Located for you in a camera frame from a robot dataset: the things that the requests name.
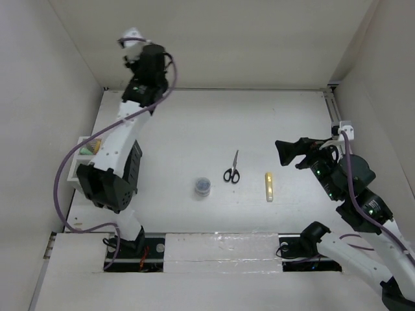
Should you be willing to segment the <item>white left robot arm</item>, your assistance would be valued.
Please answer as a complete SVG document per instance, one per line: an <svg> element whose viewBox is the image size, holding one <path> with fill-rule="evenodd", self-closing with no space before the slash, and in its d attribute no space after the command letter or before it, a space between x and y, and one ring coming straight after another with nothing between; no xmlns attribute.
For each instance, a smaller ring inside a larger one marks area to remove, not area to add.
<svg viewBox="0 0 415 311"><path fill-rule="evenodd" d="M145 230L130 207L137 194L143 156L137 138L156 104L167 94L166 57L163 46L148 43L135 60L125 60L133 77L121 97L118 124L93 159L87 165L79 165L76 171L85 197L96 207L115 214L115 237L104 243L131 257L142 254L145 247Z"/></svg>

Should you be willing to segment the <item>jar of rubber bands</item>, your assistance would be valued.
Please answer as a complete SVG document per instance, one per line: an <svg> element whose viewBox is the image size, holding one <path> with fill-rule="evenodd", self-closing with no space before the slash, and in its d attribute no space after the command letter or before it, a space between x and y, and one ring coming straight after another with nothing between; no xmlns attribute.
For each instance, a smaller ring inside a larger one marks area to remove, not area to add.
<svg viewBox="0 0 415 311"><path fill-rule="evenodd" d="M197 178L193 190L194 200L204 200L210 195L211 181L208 178Z"/></svg>

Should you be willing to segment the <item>black handled scissors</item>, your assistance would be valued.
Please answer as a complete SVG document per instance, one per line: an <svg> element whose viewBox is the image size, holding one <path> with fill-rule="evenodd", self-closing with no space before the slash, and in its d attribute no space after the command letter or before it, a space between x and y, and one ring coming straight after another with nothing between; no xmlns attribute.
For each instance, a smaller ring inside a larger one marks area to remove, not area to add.
<svg viewBox="0 0 415 311"><path fill-rule="evenodd" d="M227 169L223 174L223 180L226 183L237 184L240 180L240 174L239 174L239 171L237 170L238 156L239 156L239 150L237 150L235 153L232 166L229 169Z"/></svg>

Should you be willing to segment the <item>orange highlighter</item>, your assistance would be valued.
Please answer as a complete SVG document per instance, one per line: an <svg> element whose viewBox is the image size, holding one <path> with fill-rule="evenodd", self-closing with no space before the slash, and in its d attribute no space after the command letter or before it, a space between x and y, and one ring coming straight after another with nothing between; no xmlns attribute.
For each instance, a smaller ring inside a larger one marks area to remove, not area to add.
<svg viewBox="0 0 415 311"><path fill-rule="evenodd" d="M91 152L96 153L101 145L101 139L93 139L88 143L88 148Z"/></svg>

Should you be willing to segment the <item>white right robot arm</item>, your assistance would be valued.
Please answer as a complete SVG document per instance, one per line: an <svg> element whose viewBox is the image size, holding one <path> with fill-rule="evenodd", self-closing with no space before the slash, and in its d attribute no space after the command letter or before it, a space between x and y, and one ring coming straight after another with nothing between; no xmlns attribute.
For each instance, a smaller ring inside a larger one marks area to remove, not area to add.
<svg viewBox="0 0 415 311"><path fill-rule="evenodd" d="M381 258L371 259L345 243L320 222L309 224L301 233L279 236L276 255L285 264L303 264L327 257L363 280L377 293L388 310L414 309L414 252L398 237L392 211L368 186L375 179L365 159L338 148L328 139L302 137L295 143L275 142L281 165L295 157L304 159L295 167L309 168L333 201L336 211Z"/></svg>

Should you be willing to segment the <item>green highlighter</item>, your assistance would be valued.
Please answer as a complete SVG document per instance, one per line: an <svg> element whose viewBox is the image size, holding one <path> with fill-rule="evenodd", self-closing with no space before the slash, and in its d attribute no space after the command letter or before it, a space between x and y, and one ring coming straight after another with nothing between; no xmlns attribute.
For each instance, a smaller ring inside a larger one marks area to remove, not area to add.
<svg viewBox="0 0 415 311"><path fill-rule="evenodd" d="M82 156L93 156L94 155L94 153L86 147L82 147L79 151L79 154Z"/></svg>

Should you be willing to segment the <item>yellow highlighter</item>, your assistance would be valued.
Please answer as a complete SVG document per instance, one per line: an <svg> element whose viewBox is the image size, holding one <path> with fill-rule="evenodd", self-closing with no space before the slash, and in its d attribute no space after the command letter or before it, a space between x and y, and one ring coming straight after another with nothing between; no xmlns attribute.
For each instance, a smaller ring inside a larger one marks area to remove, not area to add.
<svg viewBox="0 0 415 311"><path fill-rule="evenodd" d="M271 172L267 172L265 174L265 188L266 188L267 202L273 202L274 191L273 191L273 176Z"/></svg>

